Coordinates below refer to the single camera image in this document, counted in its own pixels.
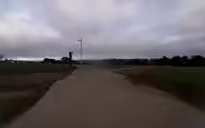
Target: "treeline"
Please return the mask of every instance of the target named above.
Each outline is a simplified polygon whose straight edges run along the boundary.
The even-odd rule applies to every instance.
[[[173,66],[205,66],[205,57],[195,56],[174,56],[151,59],[106,59],[103,64],[110,65],[173,65]]]

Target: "utility pole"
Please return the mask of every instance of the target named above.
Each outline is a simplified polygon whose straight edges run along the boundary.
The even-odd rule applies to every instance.
[[[78,40],[80,42],[80,64],[83,63],[83,39]]]

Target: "grassy field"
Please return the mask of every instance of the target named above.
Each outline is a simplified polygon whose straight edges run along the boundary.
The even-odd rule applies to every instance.
[[[0,75],[63,72],[68,65],[42,63],[0,63]]]
[[[135,85],[148,85],[205,110],[205,67],[141,66],[117,71]]]
[[[64,64],[0,63],[0,126],[30,109],[73,70]]]

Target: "sky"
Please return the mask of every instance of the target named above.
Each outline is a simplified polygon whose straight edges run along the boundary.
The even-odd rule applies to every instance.
[[[205,0],[0,0],[8,58],[205,56]]]

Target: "road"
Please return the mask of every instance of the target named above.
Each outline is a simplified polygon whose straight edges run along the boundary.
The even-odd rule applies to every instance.
[[[81,67],[7,128],[205,128],[205,113],[109,70]]]

